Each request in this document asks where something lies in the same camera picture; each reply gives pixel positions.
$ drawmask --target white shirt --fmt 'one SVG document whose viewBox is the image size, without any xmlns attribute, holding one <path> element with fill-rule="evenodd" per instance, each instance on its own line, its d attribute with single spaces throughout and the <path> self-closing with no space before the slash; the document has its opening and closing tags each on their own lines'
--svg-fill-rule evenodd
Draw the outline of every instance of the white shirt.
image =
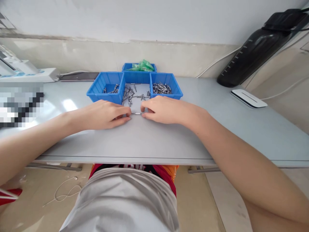
<svg viewBox="0 0 309 232">
<path fill-rule="evenodd" d="M 60 231 L 179 231 L 176 197 L 146 171 L 102 169 L 80 191 Z"/>
</svg>

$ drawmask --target power strip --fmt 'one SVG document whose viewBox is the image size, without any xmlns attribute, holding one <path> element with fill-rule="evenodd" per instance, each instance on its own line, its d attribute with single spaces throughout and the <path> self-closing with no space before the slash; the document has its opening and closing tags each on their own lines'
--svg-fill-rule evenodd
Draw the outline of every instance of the power strip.
<svg viewBox="0 0 309 232">
<path fill-rule="evenodd" d="M 56 68 L 38 69 L 37 74 L 25 74 L 15 71 L 14 76 L 1 76 L 0 82 L 55 82 L 60 72 Z"/>
</svg>

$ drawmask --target forearm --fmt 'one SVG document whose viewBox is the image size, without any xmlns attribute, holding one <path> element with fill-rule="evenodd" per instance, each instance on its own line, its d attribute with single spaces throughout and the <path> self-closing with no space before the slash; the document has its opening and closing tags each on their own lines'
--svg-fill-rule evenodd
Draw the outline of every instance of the forearm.
<svg viewBox="0 0 309 232">
<path fill-rule="evenodd" d="M 231 133 L 205 110 L 186 125 L 247 201 L 278 216 L 309 223 L 309 201 L 270 160 Z"/>
<path fill-rule="evenodd" d="M 0 185 L 58 141 L 76 132 L 78 131 L 72 126 L 70 114 L 65 113 L 2 139 L 0 141 Z"/>
</svg>

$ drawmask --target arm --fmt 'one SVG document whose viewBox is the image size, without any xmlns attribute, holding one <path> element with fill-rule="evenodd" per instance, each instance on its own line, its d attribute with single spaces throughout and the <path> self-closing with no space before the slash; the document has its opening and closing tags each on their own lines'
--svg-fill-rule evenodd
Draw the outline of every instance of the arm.
<svg viewBox="0 0 309 232">
<path fill-rule="evenodd" d="M 83 130 L 122 125 L 130 115 L 129 107 L 97 101 L 0 140 L 0 186 L 63 138 Z"/>
<path fill-rule="evenodd" d="M 242 196 L 254 231 L 296 231 L 309 227 L 309 200 L 263 154 L 234 135 L 208 112 L 184 101 L 144 101 L 143 117 L 192 130 Z"/>
</svg>

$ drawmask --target left hand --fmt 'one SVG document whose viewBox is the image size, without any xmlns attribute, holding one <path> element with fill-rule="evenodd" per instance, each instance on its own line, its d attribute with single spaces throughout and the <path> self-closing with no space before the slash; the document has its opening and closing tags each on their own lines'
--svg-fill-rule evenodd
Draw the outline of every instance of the left hand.
<svg viewBox="0 0 309 232">
<path fill-rule="evenodd" d="M 125 124 L 131 118 L 130 107 L 99 100 L 84 108 L 68 112 L 78 131 L 104 130 Z"/>
</svg>

